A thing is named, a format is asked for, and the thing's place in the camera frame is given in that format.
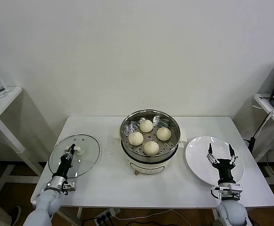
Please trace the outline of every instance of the power cord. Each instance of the power cord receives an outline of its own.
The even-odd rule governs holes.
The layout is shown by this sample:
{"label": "power cord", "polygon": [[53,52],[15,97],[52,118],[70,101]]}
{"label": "power cord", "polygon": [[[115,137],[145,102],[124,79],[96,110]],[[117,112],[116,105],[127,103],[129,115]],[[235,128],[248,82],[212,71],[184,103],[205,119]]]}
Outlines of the power cord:
{"label": "power cord", "polygon": [[146,224],[156,224],[156,225],[159,225],[159,226],[178,226],[178,225],[175,225],[175,224],[169,224],[169,225],[162,225],[162,224],[159,224],[155,221],[149,221],[149,222],[138,222],[138,221],[131,221],[129,223],[127,223],[126,226],[129,226],[130,224],[133,224],[133,223],[136,223],[136,224],[141,224],[141,225],[146,225]]}
{"label": "power cord", "polygon": [[162,213],[166,213],[166,212],[169,212],[169,211],[172,211],[176,214],[178,214],[189,226],[192,226],[188,220],[186,220],[181,214],[179,214],[178,212],[174,211],[173,209],[170,209],[170,210],[167,210],[167,211],[163,211],[163,212],[160,212],[160,213],[153,213],[153,214],[150,214],[148,216],[144,216],[144,217],[135,217],[135,218],[118,218],[116,216],[114,216],[116,219],[118,220],[132,220],[132,219],[139,219],[139,218],[148,218],[148,217],[151,217],[151,216],[154,216],[154,215],[158,215],[158,214],[162,214]]}
{"label": "power cord", "polygon": [[249,215],[248,215],[248,218],[249,218],[249,220],[251,221],[251,224],[253,224],[253,226],[254,226],[254,223],[257,224],[258,226],[260,226],[259,223],[257,223],[255,220],[252,220],[252,219],[249,217]]}
{"label": "power cord", "polygon": [[258,137],[258,135],[260,134],[263,126],[267,123],[267,121],[274,115],[274,111],[270,111],[269,114],[265,117],[265,119],[262,121],[262,123],[260,124],[260,126],[258,127],[258,129],[255,131],[254,135],[250,138],[250,140],[244,139],[245,141],[247,141],[249,143],[248,145],[248,149],[249,151],[252,153],[254,145],[255,145],[255,141],[256,138]]}
{"label": "power cord", "polygon": [[105,215],[102,215],[100,218],[101,218],[102,222],[105,224],[105,226],[108,226],[107,222],[106,222],[107,217]]}
{"label": "power cord", "polygon": [[101,224],[101,219],[100,218],[89,218],[89,219],[86,219],[84,220],[82,223],[81,223],[81,226],[84,226],[85,222],[89,221],[89,220],[97,220],[97,223],[100,225]]}
{"label": "power cord", "polygon": [[114,225],[113,225],[113,222],[112,222],[112,219],[111,219],[111,214],[110,214],[110,212],[107,212],[105,215],[106,215],[107,218],[110,220],[111,225],[114,226]]}

